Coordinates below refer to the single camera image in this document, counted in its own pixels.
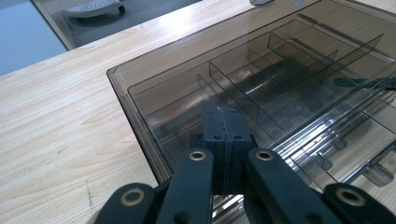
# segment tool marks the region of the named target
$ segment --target metal ring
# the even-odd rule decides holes
[[[203,151],[193,151],[189,156],[193,161],[203,161],[206,158],[206,154]]]
[[[132,193],[137,193],[139,196],[136,199],[129,200],[128,195],[130,195]],[[129,189],[125,193],[122,194],[121,203],[125,206],[134,206],[134,205],[137,205],[137,204],[143,202],[143,200],[145,199],[145,196],[146,196],[145,191],[143,191],[142,189],[139,189],[139,188]]]
[[[274,156],[271,152],[258,151],[256,153],[256,158],[262,161],[271,161],[274,158]]]
[[[340,188],[335,192],[338,199],[352,206],[363,206],[366,204],[364,198],[353,189]]]

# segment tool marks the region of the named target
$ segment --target caster wheel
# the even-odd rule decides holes
[[[120,6],[119,7],[119,12],[120,12],[120,14],[124,14],[125,13],[125,6]]]

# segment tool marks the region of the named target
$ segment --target floor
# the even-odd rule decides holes
[[[65,14],[64,16],[77,47],[80,47],[199,1],[124,0],[121,1],[126,10],[124,14],[114,10],[101,16],[86,18],[83,21],[78,21],[76,18],[68,17]]]

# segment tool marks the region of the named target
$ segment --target wooden table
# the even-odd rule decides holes
[[[204,0],[0,77],[0,223],[85,223],[117,188],[155,186],[106,70],[250,8]]]

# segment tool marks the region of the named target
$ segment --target transparent plastic box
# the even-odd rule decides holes
[[[270,7],[108,70],[153,173],[171,177],[203,112],[229,106],[311,188],[350,183],[396,213],[395,18],[323,0],[257,22]],[[242,200],[214,198],[214,222],[242,218]]]

